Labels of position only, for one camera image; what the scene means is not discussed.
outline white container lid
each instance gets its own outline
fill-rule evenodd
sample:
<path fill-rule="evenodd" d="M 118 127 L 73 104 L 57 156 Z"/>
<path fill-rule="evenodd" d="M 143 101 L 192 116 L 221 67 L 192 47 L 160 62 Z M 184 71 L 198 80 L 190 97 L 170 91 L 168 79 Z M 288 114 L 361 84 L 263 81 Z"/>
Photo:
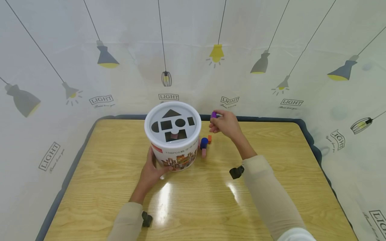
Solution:
<path fill-rule="evenodd" d="M 170 101 L 154 107 L 145 118 L 145 133 L 158 147 L 181 148 L 195 141 L 201 117 L 190 105 Z"/>

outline black wrist strap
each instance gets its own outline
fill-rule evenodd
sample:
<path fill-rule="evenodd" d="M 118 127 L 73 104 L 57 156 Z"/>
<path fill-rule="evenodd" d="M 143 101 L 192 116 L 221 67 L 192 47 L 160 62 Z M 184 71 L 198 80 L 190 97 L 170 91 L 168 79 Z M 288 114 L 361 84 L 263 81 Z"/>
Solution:
<path fill-rule="evenodd" d="M 239 166 L 238 168 L 234 167 L 229 170 L 230 175 L 232 176 L 233 179 L 237 179 L 241 177 L 241 174 L 244 172 L 244 167 Z"/>
<path fill-rule="evenodd" d="M 147 212 L 143 211 L 142 218 L 144 220 L 142 222 L 142 227 L 150 227 L 151 221 L 153 221 L 153 217 L 148 215 Z"/>

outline white backdrop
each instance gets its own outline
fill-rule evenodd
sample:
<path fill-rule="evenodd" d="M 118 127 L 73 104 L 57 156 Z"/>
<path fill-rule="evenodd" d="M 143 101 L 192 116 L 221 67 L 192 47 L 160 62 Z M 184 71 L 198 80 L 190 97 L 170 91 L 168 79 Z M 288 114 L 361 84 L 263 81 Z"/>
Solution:
<path fill-rule="evenodd" d="M 98 118 L 177 98 L 200 114 L 303 119 L 359 240 L 386 240 L 386 2 L 159 2 L 0 0 L 0 84 L 35 96 L 0 91 L 0 236 L 35 239 Z M 98 37 L 115 68 L 97 64 Z M 220 64 L 210 57 L 218 43 Z M 266 72 L 251 74 L 270 43 Z M 363 48 L 349 80 L 327 76 Z M 63 82 L 77 91 L 66 95 Z"/>

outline pendant lamp drawing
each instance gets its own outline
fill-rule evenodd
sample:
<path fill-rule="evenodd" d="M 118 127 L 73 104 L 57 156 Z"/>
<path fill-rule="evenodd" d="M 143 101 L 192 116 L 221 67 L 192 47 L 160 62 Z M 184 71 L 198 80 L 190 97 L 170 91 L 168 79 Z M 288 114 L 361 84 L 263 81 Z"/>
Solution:
<path fill-rule="evenodd" d="M 351 127 L 350 129 L 352 130 L 352 132 L 356 135 L 358 134 L 359 132 L 363 131 L 364 129 L 366 129 L 367 127 L 369 127 L 372 122 L 380 117 L 381 115 L 383 115 L 384 113 L 386 113 L 386 111 L 382 112 L 381 114 L 377 115 L 376 117 L 374 117 L 373 119 L 371 119 L 370 117 L 366 117 L 366 118 L 363 118 L 363 119 L 360 119 L 358 120 L 357 122 L 355 122 Z"/>
<path fill-rule="evenodd" d="M 98 32 L 97 32 L 97 29 L 96 29 L 95 24 L 94 24 L 94 21 L 93 21 L 93 19 L 91 18 L 90 11 L 88 10 L 87 4 L 86 4 L 86 0 L 83 0 L 83 2 L 85 3 L 85 6 L 86 6 L 86 9 L 87 9 L 88 15 L 90 16 L 91 23 L 92 23 L 93 26 L 94 26 L 96 36 L 98 37 L 98 40 L 96 41 L 96 47 L 97 47 L 97 48 L 99 49 L 99 51 L 100 51 L 99 59 L 98 59 L 98 64 L 99 64 L 100 66 L 102 66 L 102 67 L 109 68 L 109 69 L 113 69 L 113 68 L 117 67 L 117 66 L 119 65 L 119 63 L 118 63 L 118 61 L 116 61 L 116 59 L 114 59 L 114 57 L 107 51 L 107 47 L 104 46 L 103 42 L 100 40 L 99 35 L 98 35 Z"/>
<path fill-rule="evenodd" d="M 19 89 L 17 84 L 11 85 L 7 83 L 3 78 L 0 79 L 6 84 L 5 90 L 7 95 L 14 98 L 16 109 L 24 116 L 29 117 L 40 106 L 40 100 L 33 94 Z"/>
<path fill-rule="evenodd" d="M 328 73 L 327 76 L 335 81 L 342 81 L 342 80 L 349 80 L 351 75 L 351 68 L 353 65 L 357 63 L 357 59 L 359 58 L 359 55 L 369 46 L 378 35 L 382 33 L 383 30 L 386 29 L 386 26 L 357 54 L 353 55 L 350 59 L 346 60 L 346 63 L 337 68 L 336 70 L 332 71 L 331 73 Z"/>
<path fill-rule="evenodd" d="M 162 72 L 161 74 L 161 81 L 162 84 L 165 87 L 170 87 L 172 82 L 171 82 L 171 74 L 169 71 L 166 70 L 166 59 L 165 59 L 165 48 L 164 48 L 164 36 L 162 34 L 162 22 L 161 22 L 161 10 L 159 8 L 159 0 L 158 0 L 158 13 L 159 13 L 159 25 L 161 27 L 161 39 L 162 39 L 162 51 L 164 53 L 164 64 L 165 64 L 165 71 Z"/>
<path fill-rule="evenodd" d="M 287 6 L 288 6 L 289 3 L 290 3 L 290 0 L 288 0 L 287 5 L 284 8 L 283 14 L 281 15 L 281 18 L 279 20 L 278 26 L 276 27 L 275 33 L 273 34 L 273 37 L 272 37 L 271 42 L 270 42 L 270 44 L 268 46 L 268 49 L 265 50 L 261 54 L 261 58 L 255 63 L 255 65 L 253 65 L 252 70 L 251 70 L 251 74 L 264 74 L 267 71 L 268 56 L 270 55 L 269 48 L 271 47 L 272 41 L 275 38 L 275 35 L 276 35 L 276 32 L 277 32 L 277 30 L 279 28 L 280 22 L 281 22 L 281 20 L 282 20 L 282 18 L 284 16 L 284 13 L 286 12 L 286 9 L 287 9 Z"/>
<path fill-rule="evenodd" d="M 70 88 L 68 86 L 68 84 L 66 82 L 64 82 L 64 80 L 62 79 L 62 77 L 60 76 L 60 74 L 57 72 L 57 70 L 55 69 L 55 67 L 52 65 L 51 61 L 48 59 L 48 57 L 46 56 L 46 54 L 43 52 L 43 50 L 40 48 L 40 46 L 37 44 L 37 42 L 35 41 L 35 39 L 32 37 L 32 35 L 29 33 L 29 31 L 27 30 L 27 28 L 24 26 L 23 22 L 20 20 L 20 18 L 17 16 L 17 14 L 15 13 L 15 11 L 13 10 L 13 8 L 11 7 L 11 5 L 8 3 L 7 0 L 5 0 L 5 2 L 8 4 L 9 8 L 12 10 L 12 12 L 14 13 L 14 15 L 16 16 L 16 18 L 19 20 L 19 22 L 21 23 L 21 25 L 23 26 L 23 28 L 26 30 L 26 32 L 28 33 L 28 35 L 31 37 L 32 41 L 36 44 L 36 46 L 38 47 L 38 49 L 40 50 L 40 52 L 43 54 L 43 56 L 47 59 L 48 63 L 51 65 L 51 67 L 53 68 L 53 70 L 55 71 L 55 73 L 58 75 L 58 77 L 60 78 L 60 80 L 62 81 L 62 86 L 65 88 L 66 90 L 66 99 L 68 98 L 75 98 L 76 97 L 76 93 L 79 91 L 77 89 L 74 89 L 74 88 Z"/>
<path fill-rule="evenodd" d="M 308 41 L 308 43 L 306 44 L 306 47 L 304 48 L 304 50 L 301 52 L 298 60 L 296 61 L 295 65 L 292 67 L 290 73 L 284 78 L 283 82 L 281 82 L 276 88 L 274 89 L 271 89 L 271 90 L 274 90 L 274 92 L 272 94 L 275 94 L 278 95 L 281 91 L 282 94 L 284 94 L 284 90 L 289 90 L 289 85 L 288 85 L 288 80 L 289 80 L 289 77 L 292 73 L 292 71 L 294 70 L 295 66 L 297 65 L 297 63 L 299 62 L 300 58 L 302 57 L 304 51 L 307 49 L 308 45 L 310 44 L 312 38 L 315 36 L 316 32 L 318 31 L 319 27 L 322 25 L 323 21 L 325 20 L 325 18 L 327 17 L 327 14 L 330 12 L 330 10 L 332 9 L 332 7 L 334 6 L 335 2 L 337 0 L 335 0 L 332 5 L 330 6 L 330 8 L 328 9 L 326 15 L 324 15 L 322 21 L 320 22 L 320 24 L 318 25 L 318 27 L 316 28 L 315 32 L 313 33 L 313 35 L 311 36 L 310 40 Z"/>
<path fill-rule="evenodd" d="M 225 7 L 227 5 L 227 0 L 225 0 L 225 3 L 224 3 L 224 11 L 222 12 L 222 19 L 221 19 L 221 26 L 220 26 L 220 33 L 218 34 L 218 41 L 217 41 L 217 44 L 215 44 L 213 46 L 213 50 L 212 52 L 210 53 L 209 55 L 209 59 L 208 60 L 211 60 L 209 65 L 211 65 L 212 63 L 214 63 L 213 65 L 213 68 L 216 68 L 216 63 L 218 63 L 219 65 L 221 65 L 221 62 L 220 60 L 225 60 L 223 59 L 224 57 L 224 52 L 222 51 L 222 44 L 220 44 L 220 36 L 221 36 L 221 29 L 222 29 L 222 22 L 224 21 L 224 13 L 225 13 Z"/>

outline light wood tabletop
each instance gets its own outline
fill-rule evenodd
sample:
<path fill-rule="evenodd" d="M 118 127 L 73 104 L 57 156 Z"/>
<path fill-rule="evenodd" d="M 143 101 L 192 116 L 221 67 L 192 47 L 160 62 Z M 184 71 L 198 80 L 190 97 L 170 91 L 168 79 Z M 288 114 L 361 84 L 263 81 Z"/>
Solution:
<path fill-rule="evenodd" d="M 106 240 L 114 219 L 134 190 L 150 145 L 143 120 L 100 120 L 88 141 L 45 241 Z M 202 122 L 200 138 L 209 134 Z M 357 240 L 299 126 L 240 122 L 258 154 L 298 208 L 318 241 Z M 212 134 L 207 157 L 188 169 L 168 173 L 145 199 L 153 216 L 138 240 L 272 240 L 260 220 L 243 178 L 233 143 Z"/>

